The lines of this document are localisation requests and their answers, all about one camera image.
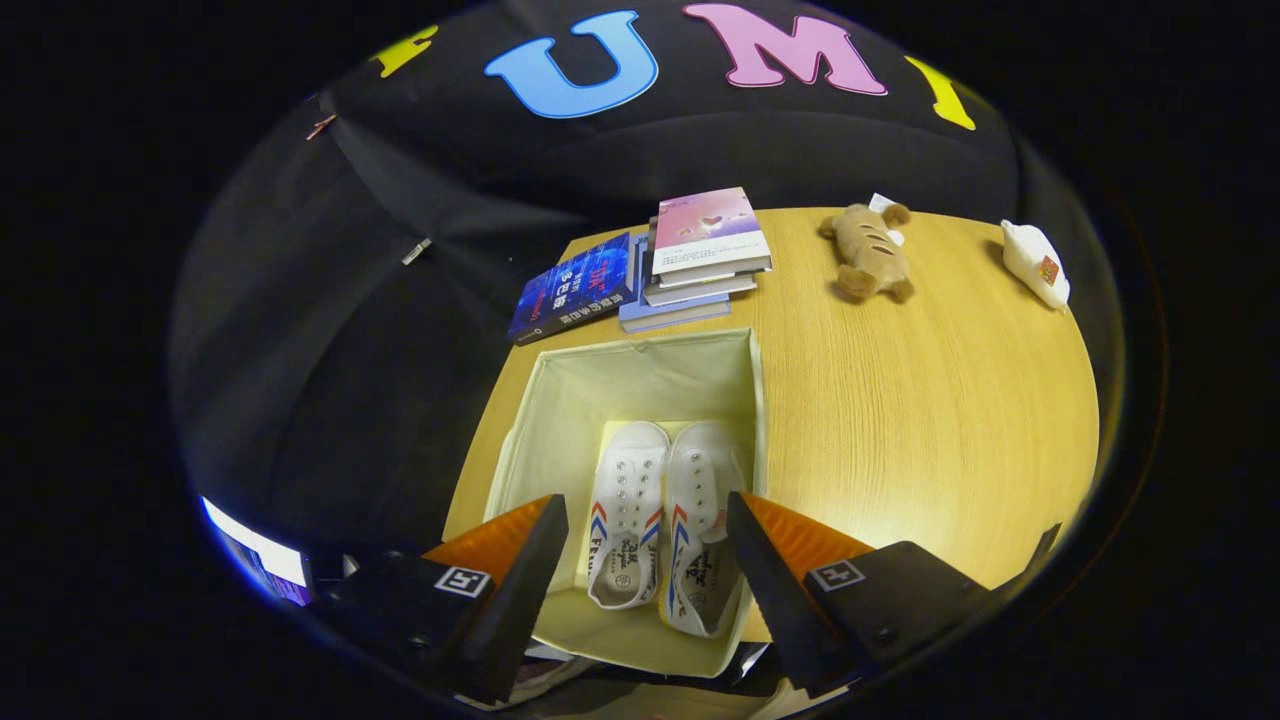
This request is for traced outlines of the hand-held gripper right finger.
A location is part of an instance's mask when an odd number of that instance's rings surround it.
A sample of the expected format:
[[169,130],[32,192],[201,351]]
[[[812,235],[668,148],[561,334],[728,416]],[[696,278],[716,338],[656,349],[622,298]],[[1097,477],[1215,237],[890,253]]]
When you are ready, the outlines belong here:
[[904,666],[995,598],[928,550],[881,548],[732,492],[727,538],[791,683],[812,698]]

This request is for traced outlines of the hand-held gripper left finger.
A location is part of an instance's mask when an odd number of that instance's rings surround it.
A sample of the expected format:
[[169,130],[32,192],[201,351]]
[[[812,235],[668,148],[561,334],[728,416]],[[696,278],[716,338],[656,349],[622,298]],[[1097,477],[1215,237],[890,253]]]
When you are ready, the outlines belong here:
[[412,555],[364,561],[315,603],[343,647],[429,694],[511,697],[568,536],[564,496],[544,495]]

